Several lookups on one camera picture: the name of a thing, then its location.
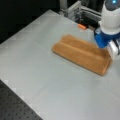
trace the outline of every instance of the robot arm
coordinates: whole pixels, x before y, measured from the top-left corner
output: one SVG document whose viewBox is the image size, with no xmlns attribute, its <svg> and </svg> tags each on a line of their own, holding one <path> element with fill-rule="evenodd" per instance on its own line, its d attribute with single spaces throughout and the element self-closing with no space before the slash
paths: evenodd
<svg viewBox="0 0 120 120">
<path fill-rule="evenodd" d="M 100 33 L 95 40 L 100 48 L 108 48 L 113 59 L 120 54 L 120 0 L 106 0 L 102 18 L 99 22 Z"/>
</svg>

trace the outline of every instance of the gray table surface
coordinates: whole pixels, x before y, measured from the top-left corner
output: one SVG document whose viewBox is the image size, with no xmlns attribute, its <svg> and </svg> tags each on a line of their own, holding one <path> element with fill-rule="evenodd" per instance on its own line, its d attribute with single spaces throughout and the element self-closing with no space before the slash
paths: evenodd
<svg viewBox="0 0 120 120">
<path fill-rule="evenodd" d="M 66 34 L 94 42 L 49 10 L 0 45 L 0 78 L 44 120 L 119 120 L 119 61 L 101 77 L 59 57 L 51 48 Z"/>
</svg>

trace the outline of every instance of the white table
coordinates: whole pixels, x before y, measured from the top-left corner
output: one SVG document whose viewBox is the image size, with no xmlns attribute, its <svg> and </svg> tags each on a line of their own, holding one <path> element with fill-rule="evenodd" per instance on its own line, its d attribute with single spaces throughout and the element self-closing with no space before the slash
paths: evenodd
<svg viewBox="0 0 120 120">
<path fill-rule="evenodd" d="M 44 120 L 119 120 L 120 63 L 101 77 L 52 53 L 62 35 L 91 30 L 48 11 L 0 45 L 0 78 Z"/>
</svg>

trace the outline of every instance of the black background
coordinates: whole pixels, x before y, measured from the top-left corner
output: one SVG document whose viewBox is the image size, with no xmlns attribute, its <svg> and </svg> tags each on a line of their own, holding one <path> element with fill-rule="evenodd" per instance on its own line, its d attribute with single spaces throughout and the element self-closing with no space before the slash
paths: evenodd
<svg viewBox="0 0 120 120">
<path fill-rule="evenodd" d="M 59 0 L 0 0 L 0 43 L 48 9 L 59 11 Z"/>
</svg>

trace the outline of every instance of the blue robot part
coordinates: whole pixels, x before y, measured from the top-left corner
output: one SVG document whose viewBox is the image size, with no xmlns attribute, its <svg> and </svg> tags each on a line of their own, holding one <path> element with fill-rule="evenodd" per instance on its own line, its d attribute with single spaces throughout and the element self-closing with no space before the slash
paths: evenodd
<svg viewBox="0 0 120 120">
<path fill-rule="evenodd" d="M 116 40 L 120 38 L 120 33 L 116 35 L 107 35 L 102 31 L 95 36 L 95 40 L 99 48 L 105 48 L 111 40 Z"/>
</svg>

